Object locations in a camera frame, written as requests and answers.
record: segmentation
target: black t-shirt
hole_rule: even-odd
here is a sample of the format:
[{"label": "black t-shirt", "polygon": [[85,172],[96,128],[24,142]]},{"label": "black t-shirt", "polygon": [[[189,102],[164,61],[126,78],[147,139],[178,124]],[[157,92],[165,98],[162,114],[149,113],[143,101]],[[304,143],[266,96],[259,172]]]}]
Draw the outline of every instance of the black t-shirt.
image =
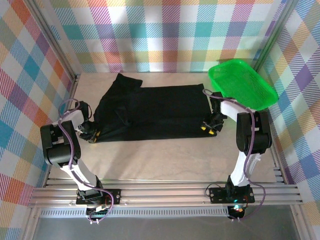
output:
[{"label": "black t-shirt", "polygon": [[202,138],[211,113],[203,84],[141,87],[142,80],[118,74],[100,100],[94,121],[97,142]]}]

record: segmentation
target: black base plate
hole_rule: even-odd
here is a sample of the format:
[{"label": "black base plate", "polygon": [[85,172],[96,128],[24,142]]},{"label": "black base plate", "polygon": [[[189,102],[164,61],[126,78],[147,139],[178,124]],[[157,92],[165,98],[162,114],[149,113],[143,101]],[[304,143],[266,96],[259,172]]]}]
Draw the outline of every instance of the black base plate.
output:
[{"label": "black base plate", "polygon": [[211,187],[209,188],[209,196],[210,196],[210,202],[212,204],[230,204],[230,203],[252,204],[255,202],[255,196],[251,187],[247,195],[239,195],[233,198],[227,197],[228,196],[227,191],[224,188]]},{"label": "black base plate", "polygon": [[[120,199],[121,199],[121,189],[117,189],[117,188],[113,188],[113,189],[105,189],[107,191],[109,191],[112,195],[113,195],[113,199],[114,199],[114,205],[119,205],[120,204]],[[111,204],[111,198],[108,197],[106,199],[107,204]],[[93,205],[90,201],[88,200],[83,200],[82,198],[77,198],[75,201],[76,205],[86,205],[88,207],[93,207],[95,205]]]}]

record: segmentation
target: green basket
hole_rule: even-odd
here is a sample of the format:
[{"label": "green basket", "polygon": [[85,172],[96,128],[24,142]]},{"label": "green basket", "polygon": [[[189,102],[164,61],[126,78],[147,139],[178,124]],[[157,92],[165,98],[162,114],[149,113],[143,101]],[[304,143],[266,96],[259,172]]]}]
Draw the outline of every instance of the green basket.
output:
[{"label": "green basket", "polygon": [[213,88],[254,110],[278,101],[277,92],[245,61],[232,59],[209,69]]}]

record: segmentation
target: white table surface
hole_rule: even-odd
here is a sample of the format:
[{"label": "white table surface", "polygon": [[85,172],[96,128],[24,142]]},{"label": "white table surface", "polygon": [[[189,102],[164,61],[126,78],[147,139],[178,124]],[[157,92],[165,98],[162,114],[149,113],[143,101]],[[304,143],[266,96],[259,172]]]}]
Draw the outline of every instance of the white table surface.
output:
[{"label": "white table surface", "polygon": [[[206,73],[124,73],[143,80],[142,87],[194,85],[212,89]],[[116,73],[83,73],[75,98],[94,111],[116,79]],[[81,158],[94,174],[104,179],[226,181],[236,165],[236,123],[227,119],[216,137],[116,141],[90,144],[79,139]],[[251,177],[256,182],[275,182],[270,150],[261,156]],[[50,178],[67,178],[52,168]]]}]

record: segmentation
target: plaid wall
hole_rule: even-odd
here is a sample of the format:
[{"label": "plaid wall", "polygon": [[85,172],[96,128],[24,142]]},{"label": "plaid wall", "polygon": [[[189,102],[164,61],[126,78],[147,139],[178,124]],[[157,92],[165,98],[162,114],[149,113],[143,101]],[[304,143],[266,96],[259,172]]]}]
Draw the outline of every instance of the plaid wall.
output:
[{"label": "plaid wall", "polygon": [[299,1],[260,74],[279,95],[270,107],[275,143],[320,239],[319,0]]},{"label": "plaid wall", "polygon": [[40,127],[71,81],[23,0],[0,0],[0,239],[17,239],[46,170]]},{"label": "plaid wall", "polygon": [[286,0],[38,0],[75,72],[254,64]]}]

